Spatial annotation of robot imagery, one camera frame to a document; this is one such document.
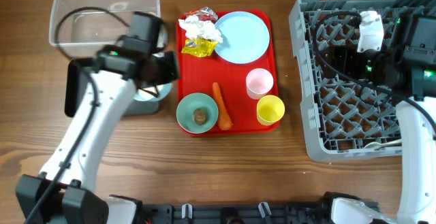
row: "gray dish rack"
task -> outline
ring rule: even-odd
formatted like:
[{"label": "gray dish rack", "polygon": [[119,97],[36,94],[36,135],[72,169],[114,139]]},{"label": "gray dish rack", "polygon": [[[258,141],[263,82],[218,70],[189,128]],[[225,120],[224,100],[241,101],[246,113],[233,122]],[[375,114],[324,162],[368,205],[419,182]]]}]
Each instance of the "gray dish rack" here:
[{"label": "gray dish rack", "polygon": [[353,82],[324,78],[314,56],[312,37],[317,35],[320,50],[329,46],[358,44],[350,16],[330,18],[314,33],[316,23],[338,11],[376,10],[384,20],[384,45],[390,43],[399,14],[413,12],[436,16],[436,0],[297,0],[289,15],[292,52],[298,61],[302,101],[300,109],[308,156],[315,161],[370,159],[401,155],[401,147],[378,150],[363,148],[369,142],[381,143],[400,138],[395,107],[386,98]]}]

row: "wooden table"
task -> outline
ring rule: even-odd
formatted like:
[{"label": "wooden table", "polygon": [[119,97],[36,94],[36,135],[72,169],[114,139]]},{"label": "wooden table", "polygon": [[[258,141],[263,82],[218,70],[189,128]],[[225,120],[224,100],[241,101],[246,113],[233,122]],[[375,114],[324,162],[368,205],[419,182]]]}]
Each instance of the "wooden table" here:
[{"label": "wooden table", "polygon": [[[52,2],[0,0],[0,223],[22,223],[17,180],[39,172],[71,121],[63,113],[67,61],[48,43]],[[382,212],[395,217],[400,157],[329,164],[306,154],[287,19],[294,2],[161,0],[167,22],[205,5],[216,11],[266,12],[286,114],[272,133],[190,138],[177,125],[174,90],[159,114],[130,116],[118,124],[99,168],[97,194],[149,204],[222,205],[313,201],[338,191],[377,201]]]}]

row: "plate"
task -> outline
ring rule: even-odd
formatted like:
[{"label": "plate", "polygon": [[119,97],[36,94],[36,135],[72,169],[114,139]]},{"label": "plate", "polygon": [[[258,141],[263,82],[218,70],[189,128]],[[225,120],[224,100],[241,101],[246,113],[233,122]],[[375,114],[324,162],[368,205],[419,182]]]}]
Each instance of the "plate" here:
[{"label": "plate", "polygon": [[270,33],[265,22],[249,12],[232,12],[215,23],[223,42],[215,52],[224,60],[235,64],[251,63],[268,49]]}]

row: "bowl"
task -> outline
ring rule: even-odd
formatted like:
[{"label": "bowl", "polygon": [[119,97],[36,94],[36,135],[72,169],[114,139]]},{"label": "bowl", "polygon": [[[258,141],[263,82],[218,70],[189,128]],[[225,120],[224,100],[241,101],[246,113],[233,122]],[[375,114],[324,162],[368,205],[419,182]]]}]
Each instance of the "bowl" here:
[{"label": "bowl", "polygon": [[[161,101],[170,93],[170,91],[172,89],[172,83],[161,84],[161,85],[156,86],[156,88],[159,91],[158,97],[154,97],[145,91],[138,90],[138,91],[136,91],[136,95],[135,95],[134,99],[136,101]],[[146,90],[151,91],[153,93],[156,92],[156,89],[154,86],[148,87],[148,88],[146,88]]]},{"label": "bowl", "polygon": [[[203,125],[197,125],[193,120],[196,109],[203,109],[207,115],[207,121]],[[193,93],[183,98],[177,106],[177,122],[189,133],[204,133],[217,123],[218,106],[212,97],[203,93]]]}]

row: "cup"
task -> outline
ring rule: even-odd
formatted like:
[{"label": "cup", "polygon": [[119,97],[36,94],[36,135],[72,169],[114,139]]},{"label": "cup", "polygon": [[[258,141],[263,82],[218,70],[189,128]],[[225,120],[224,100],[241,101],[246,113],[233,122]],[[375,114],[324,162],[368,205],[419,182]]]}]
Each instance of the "cup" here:
[{"label": "cup", "polygon": [[285,104],[275,95],[266,95],[258,101],[256,110],[259,123],[269,126],[281,120],[285,114]]},{"label": "cup", "polygon": [[248,96],[252,99],[260,99],[271,90],[274,78],[268,70],[256,68],[248,73],[245,83]]}]

